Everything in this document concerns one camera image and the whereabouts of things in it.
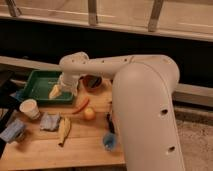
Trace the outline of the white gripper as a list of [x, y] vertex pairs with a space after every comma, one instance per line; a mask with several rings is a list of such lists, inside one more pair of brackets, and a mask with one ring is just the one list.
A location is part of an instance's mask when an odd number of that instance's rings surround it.
[[72, 93], [74, 96], [78, 94], [79, 75], [69, 75], [62, 73], [58, 79], [58, 85], [55, 84], [49, 93], [50, 99], [55, 99], [63, 92]]

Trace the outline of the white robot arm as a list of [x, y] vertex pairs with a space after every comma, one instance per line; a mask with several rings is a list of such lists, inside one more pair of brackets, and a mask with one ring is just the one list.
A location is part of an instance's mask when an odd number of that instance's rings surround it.
[[77, 92], [82, 75], [109, 78], [127, 171], [185, 171], [172, 93], [180, 72], [159, 54], [91, 59], [84, 52], [63, 57], [58, 85]]

